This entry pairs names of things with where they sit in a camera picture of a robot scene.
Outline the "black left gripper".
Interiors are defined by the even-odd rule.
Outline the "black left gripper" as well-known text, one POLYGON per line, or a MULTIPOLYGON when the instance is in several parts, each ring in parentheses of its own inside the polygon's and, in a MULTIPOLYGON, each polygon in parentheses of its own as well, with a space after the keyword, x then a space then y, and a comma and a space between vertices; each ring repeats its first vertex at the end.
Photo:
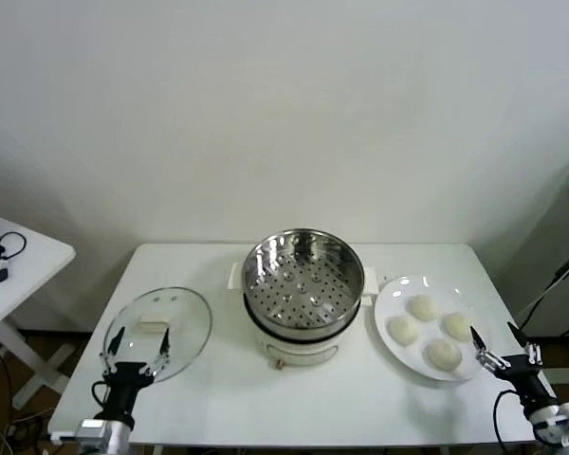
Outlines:
POLYGON ((117 362, 124 335, 124 327, 108 339, 107 347, 100 354, 103 364, 102 380, 93 383, 93 398, 101 410, 94 418, 118 421, 127 427, 135 425, 133 409, 138 393, 155 382, 170 364, 170 328, 162 332, 146 334, 143 339, 143 362, 117 362))

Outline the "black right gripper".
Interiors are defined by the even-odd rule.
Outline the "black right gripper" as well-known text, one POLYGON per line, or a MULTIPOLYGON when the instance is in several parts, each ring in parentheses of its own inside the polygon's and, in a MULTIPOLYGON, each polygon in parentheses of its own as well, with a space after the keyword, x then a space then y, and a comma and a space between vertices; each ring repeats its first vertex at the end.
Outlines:
POLYGON ((470 334, 476 360, 498 379, 509 382, 520 397, 524 412, 536 412, 555 405, 555 397, 548 393, 539 378, 541 371, 541 347, 533 343, 523 330, 508 321, 507 326, 525 355, 495 355, 487 347, 474 326, 470 334))

